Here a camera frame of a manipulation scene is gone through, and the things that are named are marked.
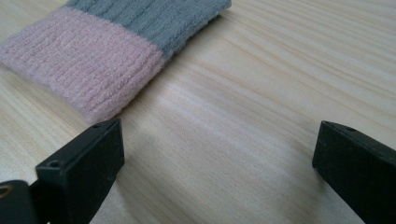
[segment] pink knit fabric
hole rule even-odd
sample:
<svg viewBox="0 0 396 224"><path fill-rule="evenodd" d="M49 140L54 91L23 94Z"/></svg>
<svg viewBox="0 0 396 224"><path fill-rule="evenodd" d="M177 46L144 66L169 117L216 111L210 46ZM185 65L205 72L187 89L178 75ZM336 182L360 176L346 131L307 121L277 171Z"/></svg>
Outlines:
<svg viewBox="0 0 396 224"><path fill-rule="evenodd" d="M164 58L120 25L61 7L3 43L0 63L50 88L95 123L118 114Z"/></svg>

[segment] black plastic piece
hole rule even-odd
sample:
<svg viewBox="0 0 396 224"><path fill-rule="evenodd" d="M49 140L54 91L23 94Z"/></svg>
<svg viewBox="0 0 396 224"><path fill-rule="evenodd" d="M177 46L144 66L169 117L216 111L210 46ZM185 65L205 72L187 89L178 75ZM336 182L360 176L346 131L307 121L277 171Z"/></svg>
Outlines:
<svg viewBox="0 0 396 224"><path fill-rule="evenodd" d="M39 223L26 182L11 180L0 184L0 223Z"/></svg>
<svg viewBox="0 0 396 224"><path fill-rule="evenodd" d="M0 220L5 222L0 223L89 223L123 164L120 120L95 124L40 162L35 168L38 179L32 186L27 188L27 184L24 186L13 181L18 184L11 185L14 186L13 192L17 193L13 194L15 197L8 194L0 198L0 207L4 204L9 206L9 201L12 201L14 210L20 210L18 217L34 214L35 220L11 221L15 214L1 212Z"/></svg>
<svg viewBox="0 0 396 224"><path fill-rule="evenodd" d="M365 223L396 223L395 150L322 121L312 164Z"/></svg>

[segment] small hole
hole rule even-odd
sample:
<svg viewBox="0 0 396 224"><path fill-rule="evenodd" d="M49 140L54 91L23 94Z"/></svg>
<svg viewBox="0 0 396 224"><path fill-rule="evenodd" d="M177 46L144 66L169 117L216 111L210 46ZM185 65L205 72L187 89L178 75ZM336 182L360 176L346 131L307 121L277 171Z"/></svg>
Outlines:
<svg viewBox="0 0 396 224"><path fill-rule="evenodd" d="M12 185L0 186L0 199L6 197L13 189Z"/></svg>
<svg viewBox="0 0 396 224"><path fill-rule="evenodd" d="M353 128L346 128L346 130L349 131L349 132L352 132L352 133L353 133L353 132L356 132L356 130L353 129Z"/></svg>
<svg viewBox="0 0 396 224"><path fill-rule="evenodd" d="M49 166L50 167L59 167L61 164L58 161L50 161Z"/></svg>

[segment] light wood grain surface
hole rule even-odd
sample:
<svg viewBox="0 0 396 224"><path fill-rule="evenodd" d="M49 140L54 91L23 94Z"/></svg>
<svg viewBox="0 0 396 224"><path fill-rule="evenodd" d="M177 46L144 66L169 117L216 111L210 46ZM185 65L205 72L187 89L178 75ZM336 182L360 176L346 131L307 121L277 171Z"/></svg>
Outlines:
<svg viewBox="0 0 396 224"><path fill-rule="evenodd" d="M1 0L0 41L64 2ZM126 164L92 223L362 223L311 160L324 119L396 148L396 1L234 0L119 118ZM0 182L88 126L0 70Z"/></svg>

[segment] knitted fabric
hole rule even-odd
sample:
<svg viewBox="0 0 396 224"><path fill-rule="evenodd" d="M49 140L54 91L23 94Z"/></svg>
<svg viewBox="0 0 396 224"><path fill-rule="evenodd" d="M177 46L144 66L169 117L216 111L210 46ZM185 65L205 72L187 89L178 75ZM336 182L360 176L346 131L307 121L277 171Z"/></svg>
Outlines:
<svg viewBox="0 0 396 224"><path fill-rule="evenodd" d="M72 0L0 45L0 63L90 123L117 115L230 0Z"/></svg>

